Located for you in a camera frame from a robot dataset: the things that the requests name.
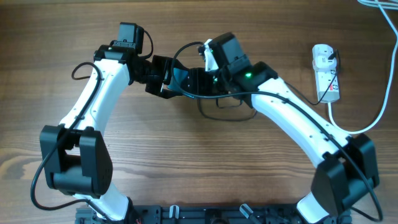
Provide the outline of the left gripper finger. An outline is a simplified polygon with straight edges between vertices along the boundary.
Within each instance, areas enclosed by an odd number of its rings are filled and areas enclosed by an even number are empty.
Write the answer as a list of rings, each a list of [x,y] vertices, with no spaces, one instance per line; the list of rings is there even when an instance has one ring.
[[[172,71],[173,69],[188,70],[178,59],[171,58],[169,70]]]
[[[173,90],[169,90],[169,89],[161,89],[160,91],[160,97],[164,98],[164,99],[170,99],[176,96],[183,96],[183,94],[181,92],[177,92],[177,91],[173,91]]]

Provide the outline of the teal Galaxy smartphone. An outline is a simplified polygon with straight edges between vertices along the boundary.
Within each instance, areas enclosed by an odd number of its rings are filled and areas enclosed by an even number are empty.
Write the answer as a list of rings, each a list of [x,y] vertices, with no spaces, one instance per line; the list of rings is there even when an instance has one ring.
[[[179,68],[174,68],[174,75],[170,76],[170,83],[167,85],[167,89],[183,94],[183,84],[187,84],[188,71]]]

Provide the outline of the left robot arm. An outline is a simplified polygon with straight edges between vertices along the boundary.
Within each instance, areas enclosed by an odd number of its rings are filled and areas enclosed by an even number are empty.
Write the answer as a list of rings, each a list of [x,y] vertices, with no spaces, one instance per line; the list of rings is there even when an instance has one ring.
[[[178,60],[142,54],[148,32],[122,22],[117,39],[102,45],[89,62],[91,75],[79,99],[56,126],[43,127],[39,141],[42,162],[37,175],[47,186],[85,203],[102,223],[141,223],[132,200],[113,184],[113,162],[103,134],[124,89],[135,82],[162,98],[177,95],[165,90],[189,73]]]

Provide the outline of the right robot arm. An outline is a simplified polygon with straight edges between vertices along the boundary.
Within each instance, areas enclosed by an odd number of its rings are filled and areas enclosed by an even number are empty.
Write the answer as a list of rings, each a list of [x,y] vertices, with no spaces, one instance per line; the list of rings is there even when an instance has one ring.
[[[295,96],[264,62],[252,63],[234,34],[227,32],[197,43],[205,66],[184,90],[194,98],[234,97],[267,116],[304,151],[315,167],[310,192],[295,204],[307,223],[319,223],[354,210],[369,195],[377,202],[379,185],[374,143],[327,122]]]

